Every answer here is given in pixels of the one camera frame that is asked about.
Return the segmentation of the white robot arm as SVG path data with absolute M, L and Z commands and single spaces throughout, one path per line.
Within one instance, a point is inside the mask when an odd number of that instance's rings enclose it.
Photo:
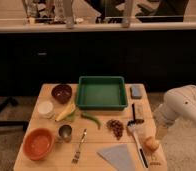
M 143 140 L 143 146 L 148 152 L 154 153 L 159 148 L 160 140 L 179 116 L 196 124 L 196 85 L 172 88 L 164 93 L 163 102 L 153 113 L 156 133 Z

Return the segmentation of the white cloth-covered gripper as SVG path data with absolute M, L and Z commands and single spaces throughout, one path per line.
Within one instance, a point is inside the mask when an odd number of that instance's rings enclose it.
M 177 114 L 166 104 L 160 104 L 153 115 L 157 126 L 170 127 L 177 119 Z M 153 135 L 146 133 L 144 126 L 137 125 L 136 132 L 139 142 L 147 153 L 154 153 L 159 148 L 160 142 Z

